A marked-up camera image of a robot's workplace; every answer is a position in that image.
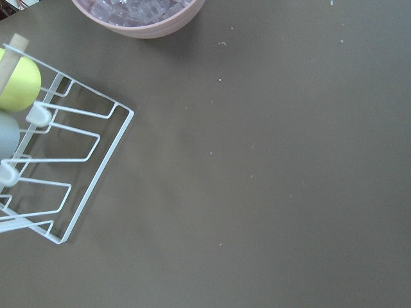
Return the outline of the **pink bowl with ice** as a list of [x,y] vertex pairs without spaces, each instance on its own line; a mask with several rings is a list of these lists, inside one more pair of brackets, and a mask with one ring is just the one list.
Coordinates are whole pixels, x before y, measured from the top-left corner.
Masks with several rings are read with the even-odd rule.
[[182,29],[204,1],[73,1],[86,17],[110,31],[137,39],[157,39]]

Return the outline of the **yellow cup on rack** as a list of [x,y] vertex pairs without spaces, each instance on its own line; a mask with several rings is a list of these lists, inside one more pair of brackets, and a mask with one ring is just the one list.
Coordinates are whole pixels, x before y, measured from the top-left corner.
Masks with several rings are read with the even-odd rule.
[[28,108],[37,99],[41,82],[36,63],[28,57],[21,57],[1,93],[1,110],[19,112]]

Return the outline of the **grey cup on rack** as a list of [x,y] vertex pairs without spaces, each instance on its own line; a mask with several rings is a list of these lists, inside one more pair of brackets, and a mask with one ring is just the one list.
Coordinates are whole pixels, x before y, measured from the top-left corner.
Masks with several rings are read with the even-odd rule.
[[1,160],[10,158],[16,151],[20,140],[19,125],[8,112],[1,111]]

